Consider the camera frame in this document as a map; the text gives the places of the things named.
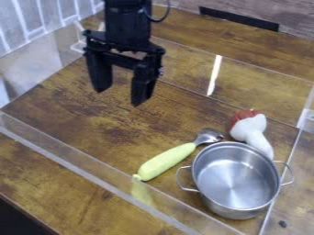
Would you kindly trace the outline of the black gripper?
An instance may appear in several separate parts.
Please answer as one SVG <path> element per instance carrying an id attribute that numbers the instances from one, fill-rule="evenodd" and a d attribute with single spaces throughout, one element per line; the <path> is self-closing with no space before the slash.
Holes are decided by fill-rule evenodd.
<path id="1" fill-rule="evenodd" d="M 104 0 L 104 31 L 86 30 L 84 57 L 94 89 L 102 93 L 112 86 L 112 64 L 132 68 L 131 104 L 144 103 L 152 96 L 162 68 L 164 49 L 150 41 L 154 18 L 152 0 Z M 112 53 L 144 52 L 142 60 Z"/>

